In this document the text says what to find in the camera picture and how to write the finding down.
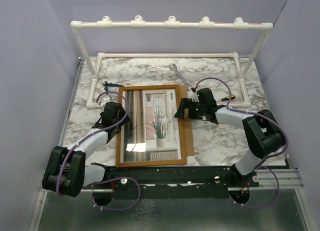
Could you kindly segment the plant window photo print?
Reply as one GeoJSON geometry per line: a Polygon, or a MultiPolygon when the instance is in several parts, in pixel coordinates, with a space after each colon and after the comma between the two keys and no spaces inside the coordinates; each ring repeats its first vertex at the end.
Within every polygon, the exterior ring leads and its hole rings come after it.
{"type": "Polygon", "coordinates": [[[120,162],[180,161],[180,127],[175,88],[122,92],[130,121],[121,130],[120,162]]]}

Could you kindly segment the yellow black screwdriver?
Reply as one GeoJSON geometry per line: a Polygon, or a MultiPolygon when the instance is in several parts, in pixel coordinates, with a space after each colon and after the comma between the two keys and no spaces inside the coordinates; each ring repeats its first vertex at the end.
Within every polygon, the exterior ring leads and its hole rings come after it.
{"type": "Polygon", "coordinates": [[[234,100],[235,98],[236,98],[236,96],[232,94],[232,95],[223,97],[223,98],[219,99],[218,101],[219,102],[228,102],[228,101],[234,100]]]}

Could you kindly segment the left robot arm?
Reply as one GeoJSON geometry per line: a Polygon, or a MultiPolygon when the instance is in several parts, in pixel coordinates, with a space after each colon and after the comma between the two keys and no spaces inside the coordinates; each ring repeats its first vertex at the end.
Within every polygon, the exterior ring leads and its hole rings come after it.
{"type": "Polygon", "coordinates": [[[106,188],[111,177],[105,167],[94,163],[86,165],[86,159],[108,144],[129,121],[129,115],[120,103],[108,102],[98,121],[83,138],[66,147],[52,149],[42,188],[70,197],[76,197],[83,187],[92,183],[101,189],[106,188]]]}

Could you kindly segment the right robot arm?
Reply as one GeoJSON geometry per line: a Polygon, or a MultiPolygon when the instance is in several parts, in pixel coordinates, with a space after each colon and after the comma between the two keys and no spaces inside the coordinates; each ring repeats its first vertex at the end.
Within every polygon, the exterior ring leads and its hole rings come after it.
{"type": "Polygon", "coordinates": [[[247,182],[249,174],[267,159],[275,156],[274,152],[287,147],[288,138],[270,110],[251,112],[218,105],[209,88],[202,88],[193,94],[193,98],[180,100],[175,118],[184,119],[187,110],[187,116],[191,120],[205,118],[214,124],[224,124],[244,130],[248,151],[232,165],[229,180],[234,186],[242,186],[247,182]]]}

